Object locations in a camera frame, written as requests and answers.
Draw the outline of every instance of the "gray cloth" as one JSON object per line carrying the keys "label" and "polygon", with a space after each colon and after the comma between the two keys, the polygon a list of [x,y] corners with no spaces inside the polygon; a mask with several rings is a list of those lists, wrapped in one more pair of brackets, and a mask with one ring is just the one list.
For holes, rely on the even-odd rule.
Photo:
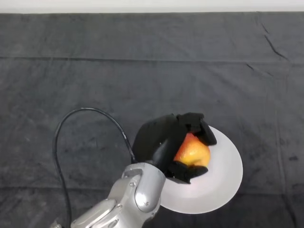
{"label": "gray cloth", "polygon": [[[0,15],[0,227],[65,218],[51,156],[68,111],[108,111],[130,141],[144,122],[202,112],[238,148],[244,176],[220,209],[161,208],[146,228],[304,227],[304,14]],[[129,164],[120,133],[81,113],[59,159],[73,218]]]}

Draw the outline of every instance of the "white plate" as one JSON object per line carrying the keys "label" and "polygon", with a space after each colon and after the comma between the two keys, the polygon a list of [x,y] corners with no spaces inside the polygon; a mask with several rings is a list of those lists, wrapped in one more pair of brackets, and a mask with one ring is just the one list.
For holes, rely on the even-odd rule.
{"label": "white plate", "polygon": [[161,192],[163,207],[185,214],[201,214],[222,207],[236,194],[243,177],[241,157],[226,135],[210,128],[218,143],[209,147],[209,171],[191,179],[191,184],[166,179]]}

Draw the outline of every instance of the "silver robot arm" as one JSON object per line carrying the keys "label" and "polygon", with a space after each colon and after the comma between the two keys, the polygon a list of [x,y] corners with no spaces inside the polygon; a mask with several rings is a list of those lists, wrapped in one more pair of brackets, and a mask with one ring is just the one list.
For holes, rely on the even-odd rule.
{"label": "silver robot arm", "polygon": [[108,198],[73,221],[71,228],[141,228],[158,211],[165,180],[151,164],[127,166]]}

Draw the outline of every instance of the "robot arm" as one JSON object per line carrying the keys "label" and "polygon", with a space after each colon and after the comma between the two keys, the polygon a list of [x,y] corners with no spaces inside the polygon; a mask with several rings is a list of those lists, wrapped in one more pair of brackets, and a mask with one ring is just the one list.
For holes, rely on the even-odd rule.
{"label": "robot arm", "polygon": [[76,219],[71,228],[141,228],[158,211],[165,180],[151,164],[127,166],[108,198]]}
{"label": "robot arm", "polygon": [[188,132],[208,145],[217,143],[203,119],[203,114],[188,113],[145,123],[132,148],[139,163],[127,166],[107,199],[73,221],[71,228],[141,228],[152,219],[160,207],[166,176],[190,183],[206,172],[172,163]]}

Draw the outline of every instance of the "dark gray fabric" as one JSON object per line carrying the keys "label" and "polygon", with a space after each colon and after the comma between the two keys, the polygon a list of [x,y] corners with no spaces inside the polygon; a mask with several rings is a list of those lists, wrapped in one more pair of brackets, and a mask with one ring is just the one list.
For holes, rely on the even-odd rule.
{"label": "dark gray fabric", "polygon": [[[95,106],[131,142],[145,121],[203,112],[238,148],[244,177],[222,208],[162,208],[147,228],[304,227],[304,13],[0,15],[0,226],[65,217],[54,129]],[[60,136],[73,217],[129,163],[117,129],[82,113]]]}

